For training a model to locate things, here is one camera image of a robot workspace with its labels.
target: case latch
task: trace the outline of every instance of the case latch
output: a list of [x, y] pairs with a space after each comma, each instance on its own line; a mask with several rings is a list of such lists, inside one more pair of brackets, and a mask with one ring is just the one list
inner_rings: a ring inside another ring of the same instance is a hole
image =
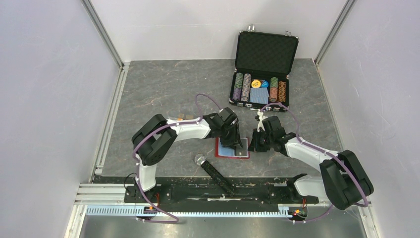
[[253, 24], [250, 24], [250, 25], [248, 26], [248, 31], [249, 31], [249, 32], [254, 32], [254, 31], [255, 31], [255, 26], [254, 26]]

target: case lid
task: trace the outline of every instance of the case lid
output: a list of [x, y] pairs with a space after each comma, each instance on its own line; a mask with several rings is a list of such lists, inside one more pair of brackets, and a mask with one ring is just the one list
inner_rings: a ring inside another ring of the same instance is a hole
[[290, 74], [299, 38], [262, 32], [239, 33], [237, 69]]

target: gray marble tabletop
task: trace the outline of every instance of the gray marble tabletop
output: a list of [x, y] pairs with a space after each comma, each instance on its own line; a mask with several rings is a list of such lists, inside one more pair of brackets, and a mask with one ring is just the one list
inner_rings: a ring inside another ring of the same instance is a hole
[[[252, 137], [256, 111], [228, 104], [234, 72], [234, 60], [159, 60], [131, 62], [121, 97], [115, 126], [105, 159], [103, 176], [126, 176], [134, 171], [130, 154], [131, 137], [152, 116], [178, 117], [180, 113], [198, 115], [194, 104], [197, 93], [214, 97], [222, 107], [230, 107], [238, 116], [242, 137]], [[217, 107], [199, 98], [204, 114]], [[324, 148], [339, 150], [339, 140], [324, 90], [311, 59], [296, 59], [290, 74], [290, 109], [301, 123], [301, 136]], [[270, 112], [280, 118], [286, 132], [296, 124], [288, 113]], [[190, 139], [172, 145], [158, 163], [157, 177], [208, 176], [193, 159], [202, 153], [226, 177], [293, 177], [307, 173], [319, 175], [307, 164], [273, 150], [251, 153], [249, 159], [216, 158], [214, 139]]]

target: white wall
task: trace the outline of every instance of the white wall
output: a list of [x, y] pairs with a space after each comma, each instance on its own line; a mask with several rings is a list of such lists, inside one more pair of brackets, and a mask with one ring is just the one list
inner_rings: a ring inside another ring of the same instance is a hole
[[0, 3], [1, 237], [64, 236], [118, 68], [79, 0]]
[[238, 32], [300, 37], [315, 58], [345, 0], [92, 0], [124, 61], [234, 59]]
[[346, 148], [358, 155], [385, 238], [419, 237], [420, 2], [360, 0], [321, 62]]

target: poker chip case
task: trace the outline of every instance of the poker chip case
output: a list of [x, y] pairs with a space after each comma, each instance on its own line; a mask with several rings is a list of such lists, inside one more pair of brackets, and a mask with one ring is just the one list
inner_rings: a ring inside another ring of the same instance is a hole
[[[281, 97], [280, 102], [285, 106], [289, 106], [289, 74], [292, 70], [298, 43], [299, 38], [296, 36], [254, 31], [239, 32], [238, 46], [236, 49], [235, 72], [232, 79], [229, 103], [250, 109], [261, 109], [265, 105], [262, 103], [251, 102], [251, 100], [241, 101], [243, 99], [246, 100], [246, 97], [237, 97], [238, 81], [236, 83], [236, 91], [234, 93], [235, 79], [236, 75], [240, 73], [238, 77], [241, 77], [241, 74], [250, 74], [251, 82], [255, 79], [265, 80], [268, 82], [269, 86], [267, 90], [269, 94], [270, 88], [276, 86], [271, 85], [271, 79], [276, 77], [283, 90], [285, 85], [285, 92], [283, 92], [285, 95]], [[241, 88], [240, 90], [242, 93], [247, 93], [246, 88], [245, 92], [243, 91], [244, 88]], [[267, 111], [269, 110], [277, 112], [285, 111], [282, 107], [277, 105], [267, 107]]]

